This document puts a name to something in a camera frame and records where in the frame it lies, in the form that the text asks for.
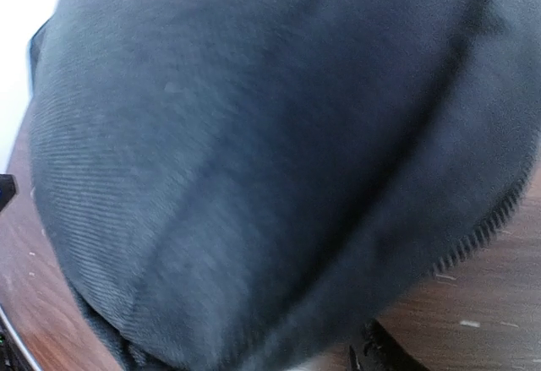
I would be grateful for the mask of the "black student backpack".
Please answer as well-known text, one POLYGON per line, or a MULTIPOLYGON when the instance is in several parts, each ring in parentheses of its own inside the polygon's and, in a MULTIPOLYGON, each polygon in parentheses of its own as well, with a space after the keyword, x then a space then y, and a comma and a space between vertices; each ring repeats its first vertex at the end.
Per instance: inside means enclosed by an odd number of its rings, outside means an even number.
POLYGON ((288 370, 507 221, 540 0, 59 0, 36 208, 126 370, 288 370))

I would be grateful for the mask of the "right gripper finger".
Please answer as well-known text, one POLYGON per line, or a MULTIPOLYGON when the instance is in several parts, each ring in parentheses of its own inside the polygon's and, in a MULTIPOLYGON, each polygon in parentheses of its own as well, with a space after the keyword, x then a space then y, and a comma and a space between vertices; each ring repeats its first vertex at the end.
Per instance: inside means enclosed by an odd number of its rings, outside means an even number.
POLYGON ((353 371, 429 371, 406 352, 376 319, 349 346, 348 369, 353 371))

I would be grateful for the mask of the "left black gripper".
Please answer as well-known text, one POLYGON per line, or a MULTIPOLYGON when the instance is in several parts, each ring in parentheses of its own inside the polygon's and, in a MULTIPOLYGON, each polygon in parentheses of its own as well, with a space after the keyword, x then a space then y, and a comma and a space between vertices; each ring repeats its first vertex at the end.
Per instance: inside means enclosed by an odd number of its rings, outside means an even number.
POLYGON ((18 187, 14 175, 0 175, 0 212, 2 212, 18 193, 18 187))

